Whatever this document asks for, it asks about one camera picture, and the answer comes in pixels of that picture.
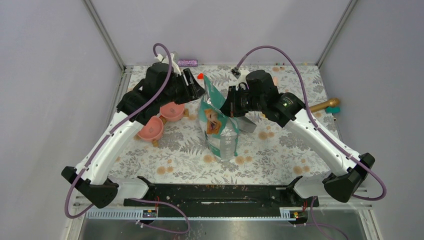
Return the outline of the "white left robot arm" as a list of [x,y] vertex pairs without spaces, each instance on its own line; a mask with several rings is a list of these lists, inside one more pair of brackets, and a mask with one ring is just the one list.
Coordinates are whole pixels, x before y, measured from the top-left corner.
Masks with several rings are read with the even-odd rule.
[[66,166],[61,175],[98,209],[115,199],[136,198],[148,206],[155,192],[139,177],[112,178],[110,169],[128,142],[169,103],[186,104],[199,99],[205,90],[189,68],[168,72],[167,63],[154,63],[145,78],[125,93],[112,120],[90,153],[75,167]]

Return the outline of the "silver metal scoop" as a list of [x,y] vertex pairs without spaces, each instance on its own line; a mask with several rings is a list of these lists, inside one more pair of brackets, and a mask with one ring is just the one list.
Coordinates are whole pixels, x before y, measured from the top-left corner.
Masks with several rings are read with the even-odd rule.
[[257,125],[245,116],[237,117],[238,128],[246,133],[254,133]]

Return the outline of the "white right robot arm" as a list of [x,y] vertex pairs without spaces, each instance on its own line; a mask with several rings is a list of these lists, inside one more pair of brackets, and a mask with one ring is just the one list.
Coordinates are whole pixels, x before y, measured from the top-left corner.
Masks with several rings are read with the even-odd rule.
[[301,205],[307,198],[329,195],[346,203],[366,179],[375,158],[351,149],[313,116],[308,115],[305,103],[290,92],[280,93],[272,76],[260,69],[249,72],[231,69],[237,85],[228,88],[220,111],[228,117],[243,117],[249,112],[261,112],[265,117],[301,139],[329,167],[329,171],[300,176],[288,185],[287,201]]

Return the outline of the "green pet food bag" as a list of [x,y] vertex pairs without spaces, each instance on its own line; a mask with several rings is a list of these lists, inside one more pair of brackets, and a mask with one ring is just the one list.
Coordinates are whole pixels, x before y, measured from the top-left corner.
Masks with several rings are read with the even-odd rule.
[[220,111],[225,98],[209,78],[204,75],[199,80],[203,81],[205,94],[199,102],[197,116],[208,149],[220,161],[229,161],[238,156],[238,122]]

